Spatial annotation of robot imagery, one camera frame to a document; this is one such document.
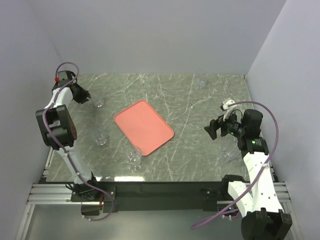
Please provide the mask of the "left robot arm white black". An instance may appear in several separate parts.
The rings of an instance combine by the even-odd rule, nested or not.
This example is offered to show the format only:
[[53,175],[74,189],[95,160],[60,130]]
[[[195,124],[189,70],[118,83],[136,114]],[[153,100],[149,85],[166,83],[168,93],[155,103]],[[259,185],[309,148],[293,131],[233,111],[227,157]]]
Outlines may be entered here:
[[73,93],[69,86],[63,88],[56,84],[48,105],[35,112],[45,145],[51,147],[63,158],[71,172],[73,185],[67,184],[66,187],[83,202],[97,200],[100,197],[101,189],[96,185],[95,176],[79,152],[78,134],[68,106],[71,101],[85,103],[89,97],[89,92],[83,88]]

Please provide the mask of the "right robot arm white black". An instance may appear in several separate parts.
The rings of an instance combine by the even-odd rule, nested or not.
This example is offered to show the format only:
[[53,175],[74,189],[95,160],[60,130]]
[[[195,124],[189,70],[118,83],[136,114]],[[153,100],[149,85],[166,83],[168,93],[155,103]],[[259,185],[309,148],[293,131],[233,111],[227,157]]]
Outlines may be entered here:
[[263,114],[246,109],[240,121],[234,112],[228,112],[210,121],[204,130],[212,140],[228,134],[237,139],[237,146],[249,174],[246,186],[240,176],[225,176],[220,194],[226,200],[234,199],[241,220],[241,234],[245,240],[283,240],[293,220],[285,213],[277,197],[270,171],[268,145],[261,134]]

